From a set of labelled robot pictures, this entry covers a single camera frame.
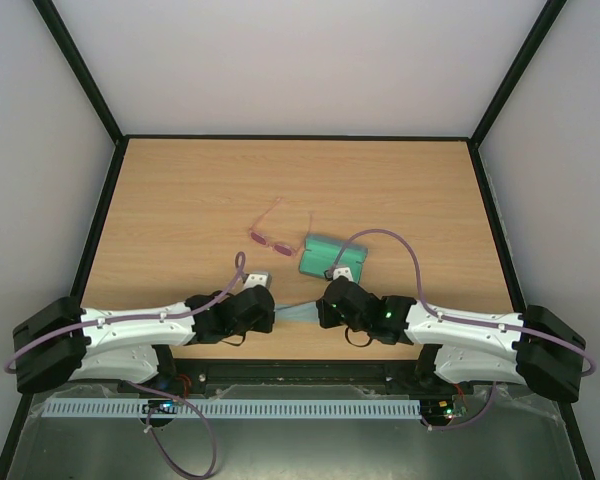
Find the white wall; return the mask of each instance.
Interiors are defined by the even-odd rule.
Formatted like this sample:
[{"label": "white wall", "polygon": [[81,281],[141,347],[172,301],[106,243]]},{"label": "white wall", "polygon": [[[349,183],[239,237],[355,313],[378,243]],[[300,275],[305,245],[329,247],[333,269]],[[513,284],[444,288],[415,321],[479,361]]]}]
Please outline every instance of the white wall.
[{"label": "white wall", "polygon": [[[527,302],[600,364],[600,1],[567,3],[482,152]],[[600,367],[574,408],[600,478]]]},{"label": "white wall", "polygon": [[29,0],[0,0],[0,451],[11,330],[69,292],[113,146]]},{"label": "white wall", "polygon": [[470,135],[544,0],[56,0],[126,133]]}]

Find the red wire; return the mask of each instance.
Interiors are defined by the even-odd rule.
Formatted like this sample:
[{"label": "red wire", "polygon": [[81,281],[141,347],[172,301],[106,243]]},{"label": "red wire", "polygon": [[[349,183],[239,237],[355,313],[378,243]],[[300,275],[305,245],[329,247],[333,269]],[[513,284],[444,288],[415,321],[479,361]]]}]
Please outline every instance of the red wire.
[{"label": "red wire", "polygon": [[184,390],[184,391],[183,391],[183,393],[182,393],[182,396],[183,396],[184,398],[187,398],[187,397],[189,397],[189,387],[190,387],[190,386],[192,385],[192,383],[193,383],[193,382],[191,381],[191,379],[190,379],[188,376],[186,376],[185,374],[183,374],[183,373],[181,373],[180,375],[177,375],[177,376],[176,376],[176,378],[177,378],[178,380],[181,380],[181,381],[182,381],[182,385],[183,385],[183,387],[184,387],[184,388],[183,388],[183,390]]},{"label": "red wire", "polygon": [[454,383],[453,386],[456,387],[456,390],[458,390],[458,394],[460,395],[460,398],[462,398],[462,403],[464,403],[464,406],[467,408],[467,410],[469,410],[469,405],[467,405],[467,399],[464,397],[464,392],[460,388],[460,385],[458,385],[457,383]]}]

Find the metal floor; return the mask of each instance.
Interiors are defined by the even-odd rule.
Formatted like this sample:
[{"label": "metal floor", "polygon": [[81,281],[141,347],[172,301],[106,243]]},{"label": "metal floor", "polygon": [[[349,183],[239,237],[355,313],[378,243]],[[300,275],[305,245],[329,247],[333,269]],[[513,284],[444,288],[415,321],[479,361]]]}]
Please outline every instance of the metal floor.
[{"label": "metal floor", "polygon": [[[212,420],[220,445],[217,480],[578,479],[561,425],[498,405],[467,429],[427,432],[415,420]],[[199,421],[178,418],[158,432],[183,468],[210,460]],[[139,419],[41,418],[28,422],[11,480],[178,479]]]}]

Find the black wire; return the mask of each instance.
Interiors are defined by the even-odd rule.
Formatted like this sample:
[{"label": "black wire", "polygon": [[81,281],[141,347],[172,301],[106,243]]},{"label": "black wire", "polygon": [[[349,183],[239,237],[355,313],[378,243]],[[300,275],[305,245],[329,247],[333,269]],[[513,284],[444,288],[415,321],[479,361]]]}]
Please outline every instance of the black wire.
[{"label": "black wire", "polygon": [[373,338],[369,337],[369,341],[367,343],[365,343],[364,345],[356,345],[355,343],[351,343],[351,340],[349,340],[349,330],[351,330],[351,329],[349,327],[347,327],[344,331],[344,338],[349,345],[353,345],[354,347],[358,347],[358,348],[364,348],[364,347],[368,347],[369,345],[371,345],[371,342],[373,342]]},{"label": "black wire", "polygon": [[231,345],[232,347],[239,347],[240,345],[242,345],[244,343],[244,341],[247,339],[247,334],[243,333],[242,334],[242,341],[240,343],[233,343],[233,342],[227,342],[226,340],[220,340],[222,343],[226,343],[227,345]]}]

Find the green eyeglass case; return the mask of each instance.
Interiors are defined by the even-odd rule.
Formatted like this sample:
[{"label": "green eyeglass case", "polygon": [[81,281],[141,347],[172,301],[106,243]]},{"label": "green eyeglass case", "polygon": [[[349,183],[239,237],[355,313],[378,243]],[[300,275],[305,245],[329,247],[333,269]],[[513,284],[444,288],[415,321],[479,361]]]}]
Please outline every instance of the green eyeglass case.
[{"label": "green eyeglass case", "polygon": [[[307,235],[304,241],[305,250],[300,259],[300,273],[324,278],[325,270],[333,265],[343,245],[343,241],[325,235]],[[368,252],[369,250],[366,247],[351,244],[338,261],[339,265],[346,265],[351,269],[356,283],[360,283],[362,265]]]}]

